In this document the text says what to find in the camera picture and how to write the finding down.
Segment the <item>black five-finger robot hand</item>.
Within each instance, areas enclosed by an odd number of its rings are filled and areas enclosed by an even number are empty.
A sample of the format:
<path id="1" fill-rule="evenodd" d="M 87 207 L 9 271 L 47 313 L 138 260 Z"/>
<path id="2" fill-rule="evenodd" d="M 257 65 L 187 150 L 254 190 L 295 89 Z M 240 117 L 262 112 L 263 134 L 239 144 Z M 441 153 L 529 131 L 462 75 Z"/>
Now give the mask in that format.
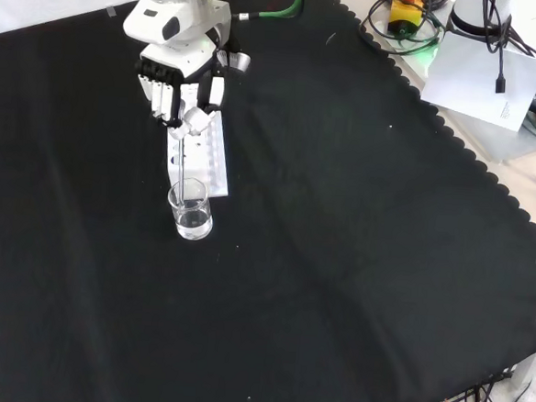
<path id="1" fill-rule="evenodd" d="M 250 55 L 204 36 L 178 48 L 147 46 L 135 68 L 151 117 L 174 139 L 184 140 L 214 123 L 225 101 L 227 75 L 247 72 L 250 63 Z"/>

